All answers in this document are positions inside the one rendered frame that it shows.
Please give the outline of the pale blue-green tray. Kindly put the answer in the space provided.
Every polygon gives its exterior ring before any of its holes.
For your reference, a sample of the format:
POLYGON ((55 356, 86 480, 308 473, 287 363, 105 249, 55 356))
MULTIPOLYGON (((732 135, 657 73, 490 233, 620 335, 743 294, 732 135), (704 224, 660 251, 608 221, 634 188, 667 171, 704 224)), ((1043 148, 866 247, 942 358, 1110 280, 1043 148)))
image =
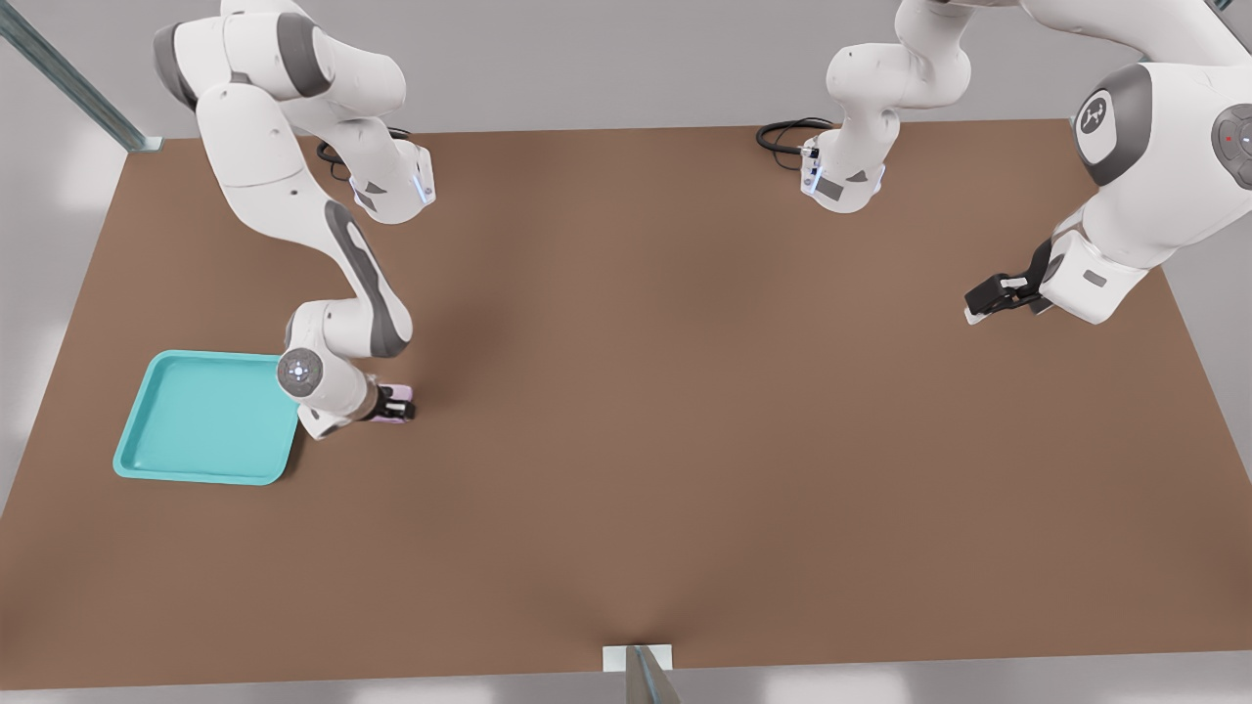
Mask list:
POLYGON ((290 458, 298 405, 275 355, 167 349, 143 375, 113 453, 128 479, 264 486, 290 458))

